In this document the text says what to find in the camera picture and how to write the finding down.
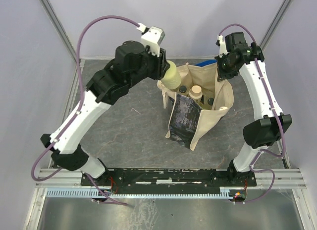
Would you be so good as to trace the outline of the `right aluminium frame post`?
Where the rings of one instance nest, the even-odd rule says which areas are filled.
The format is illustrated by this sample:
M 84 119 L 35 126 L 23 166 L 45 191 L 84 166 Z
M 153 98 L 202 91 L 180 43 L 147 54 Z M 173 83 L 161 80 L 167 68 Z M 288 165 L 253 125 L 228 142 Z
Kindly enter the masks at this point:
M 252 33 L 264 52 L 294 0 L 257 0 L 259 9 L 251 23 Z

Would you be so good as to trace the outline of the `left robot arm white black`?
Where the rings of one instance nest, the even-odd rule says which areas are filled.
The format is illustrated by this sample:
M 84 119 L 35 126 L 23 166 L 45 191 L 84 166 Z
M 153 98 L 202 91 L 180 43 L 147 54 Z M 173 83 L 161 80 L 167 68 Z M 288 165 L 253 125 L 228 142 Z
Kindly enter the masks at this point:
M 105 185 L 109 173 L 103 162 L 87 153 L 80 141 L 95 121 L 113 106 L 129 89 L 143 79 L 161 80 L 170 68 L 166 51 L 158 55 L 148 45 L 126 41 L 115 50 L 115 57 L 97 71 L 86 85 L 83 98 L 52 134 L 43 134 L 41 141 L 51 151 L 51 158 L 68 171 L 80 170 L 92 177 L 97 185 Z

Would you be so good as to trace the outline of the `beige jar wide lid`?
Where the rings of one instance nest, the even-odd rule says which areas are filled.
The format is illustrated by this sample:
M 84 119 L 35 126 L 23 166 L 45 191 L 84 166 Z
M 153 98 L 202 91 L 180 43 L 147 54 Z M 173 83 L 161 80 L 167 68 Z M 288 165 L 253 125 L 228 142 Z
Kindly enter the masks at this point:
M 199 104 L 203 97 L 201 86 L 194 85 L 189 91 L 189 97 L 192 98 L 197 104 Z

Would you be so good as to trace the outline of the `beige canvas tote bag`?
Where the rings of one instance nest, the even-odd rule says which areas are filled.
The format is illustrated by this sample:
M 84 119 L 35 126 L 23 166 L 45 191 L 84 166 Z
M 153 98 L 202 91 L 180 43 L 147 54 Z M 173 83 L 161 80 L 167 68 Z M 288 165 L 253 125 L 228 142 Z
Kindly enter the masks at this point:
M 172 104 L 166 138 L 194 150 L 199 139 L 209 132 L 234 103 L 233 89 L 229 81 L 217 80 L 217 64 L 204 67 L 185 64 L 176 66 L 181 76 L 181 84 L 187 87 L 187 95 L 179 93 L 178 88 L 169 90 L 161 81 L 157 82 L 163 100 L 163 107 Z M 202 88 L 203 97 L 197 104 L 189 97 L 189 91 L 194 85 Z M 214 98 L 210 106 L 207 101 Z

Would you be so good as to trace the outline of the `aluminium front rail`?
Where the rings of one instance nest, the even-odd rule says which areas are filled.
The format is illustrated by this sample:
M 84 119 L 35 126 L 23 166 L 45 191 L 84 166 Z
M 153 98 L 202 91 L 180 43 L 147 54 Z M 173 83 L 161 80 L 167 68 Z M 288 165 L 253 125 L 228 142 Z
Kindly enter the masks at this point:
M 299 169 L 274 169 L 275 181 L 272 189 L 306 189 L 303 176 Z M 37 182 L 38 187 L 46 188 L 84 188 L 81 184 L 82 173 L 80 171 L 59 171 L 53 177 Z M 265 189 L 271 184 L 271 172 L 255 173 L 257 188 Z

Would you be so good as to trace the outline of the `small circuit board red led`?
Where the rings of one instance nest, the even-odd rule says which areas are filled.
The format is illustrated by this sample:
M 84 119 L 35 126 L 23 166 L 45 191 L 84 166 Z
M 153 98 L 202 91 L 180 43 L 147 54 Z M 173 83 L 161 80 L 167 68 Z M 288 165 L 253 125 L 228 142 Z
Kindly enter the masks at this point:
M 245 192 L 236 192 L 233 194 L 233 201 L 243 202 L 247 197 Z

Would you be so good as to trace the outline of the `left aluminium frame post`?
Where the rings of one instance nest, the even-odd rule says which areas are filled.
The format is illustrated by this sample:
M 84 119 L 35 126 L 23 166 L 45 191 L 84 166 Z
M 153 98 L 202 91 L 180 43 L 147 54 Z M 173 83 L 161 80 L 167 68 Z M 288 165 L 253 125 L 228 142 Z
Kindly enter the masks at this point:
M 58 19 L 57 14 L 56 14 L 50 0 L 39 0 L 39 2 L 42 5 L 42 7 L 44 8 L 45 12 L 47 13 L 50 21 L 52 22 L 55 30 L 57 31 L 64 46 L 67 49 L 67 51 L 71 55 L 72 59 L 76 62 L 76 51 L 74 49 L 74 46 L 72 45 L 71 40 L 67 36 L 66 31 L 65 31 L 61 21 Z

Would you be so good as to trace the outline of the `clear square bottle back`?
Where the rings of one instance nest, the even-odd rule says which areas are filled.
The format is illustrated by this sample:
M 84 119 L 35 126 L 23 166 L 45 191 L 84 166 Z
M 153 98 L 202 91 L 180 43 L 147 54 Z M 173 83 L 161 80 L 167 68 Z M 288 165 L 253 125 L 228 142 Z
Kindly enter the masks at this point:
M 209 98 L 208 101 L 207 101 L 207 103 L 208 103 L 210 106 L 212 106 L 213 103 L 214 103 L 214 98 Z

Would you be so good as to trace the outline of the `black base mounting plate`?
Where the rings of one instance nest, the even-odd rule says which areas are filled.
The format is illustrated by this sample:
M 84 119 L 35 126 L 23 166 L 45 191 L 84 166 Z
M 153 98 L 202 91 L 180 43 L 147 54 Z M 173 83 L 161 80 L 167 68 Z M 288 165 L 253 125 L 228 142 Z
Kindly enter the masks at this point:
M 163 185 L 206 185 L 212 187 L 254 187 L 257 185 L 255 174 L 251 171 L 235 173 L 233 170 L 217 169 L 139 169 L 113 168 L 101 177 L 94 179 L 101 186 L 114 189 L 126 186 L 149 184 Z

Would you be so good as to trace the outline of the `aluminium frame post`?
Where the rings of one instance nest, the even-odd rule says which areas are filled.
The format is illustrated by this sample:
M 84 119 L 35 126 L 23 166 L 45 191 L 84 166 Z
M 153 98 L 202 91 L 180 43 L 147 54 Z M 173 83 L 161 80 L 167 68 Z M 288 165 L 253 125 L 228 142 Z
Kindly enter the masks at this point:
M 42 7 L 44 8 L 45 12 L 47 13 L 50 21 L 52 22 L 55 30 L 57 31 L 64 46 L 67 49 L 67 51 L 71 55 L 72 59 L 76 62 L 76 51 L 74 49 L 74 46 L 72 45 L 71 40 L 67 36 L 66 31 L 65 31 L 61 21 L 58 19 L 57 14 L 56 14 L 50 0 L 39 0 L 39 2 L 42 5 Z
M 259 9 L 251 23 L 252 33 L 264 52 L 294 0 L 257 0 Z

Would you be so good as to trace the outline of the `yellow green pump bottle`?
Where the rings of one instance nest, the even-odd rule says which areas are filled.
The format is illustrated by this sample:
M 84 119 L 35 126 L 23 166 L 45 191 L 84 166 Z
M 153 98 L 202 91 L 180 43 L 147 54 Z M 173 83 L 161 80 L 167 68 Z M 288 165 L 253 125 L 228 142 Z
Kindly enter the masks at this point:
M 175 90 L 181 84 L 181 76 L 177 70 L 176 64 L 170 60 L 167 62 L 170 65 L 170 68 L 166 71 L 164 77 L 160 81 L 167 89 Z

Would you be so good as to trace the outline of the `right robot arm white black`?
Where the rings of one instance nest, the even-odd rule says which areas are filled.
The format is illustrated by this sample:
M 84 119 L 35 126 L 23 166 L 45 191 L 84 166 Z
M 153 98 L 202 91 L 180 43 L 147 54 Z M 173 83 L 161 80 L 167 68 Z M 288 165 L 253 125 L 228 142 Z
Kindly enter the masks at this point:
M 265 70 L 264 55 L 256 42 L 247 44 L 243 32 L 223 37 L 218 35 L 218 81 L 241 75 L 249 92 L 254 121 L 243 128 L 244 145 L 229 164 L 225 177 L 234 186 L 254 177 L 250 168 L 268 148 L 284 134 L 292 123 L 291 115 L 283 113 L 276 101 Z

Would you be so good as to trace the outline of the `blue cloth behind bag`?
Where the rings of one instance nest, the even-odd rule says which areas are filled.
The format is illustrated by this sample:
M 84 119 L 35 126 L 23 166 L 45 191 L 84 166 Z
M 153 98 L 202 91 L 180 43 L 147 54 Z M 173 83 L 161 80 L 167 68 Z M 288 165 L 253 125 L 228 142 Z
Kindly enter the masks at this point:
M 216 63 L 216 60 L 215 59 L 210 59 L 210 60 L 206 60 L 206 61 L 200 62 L 200 63 L 196 64 L 196 66 L 204 67 L 204 66 L 207 66 L 207 65 L 210 65 L 210 64 L 214 64 L 214 63 Z

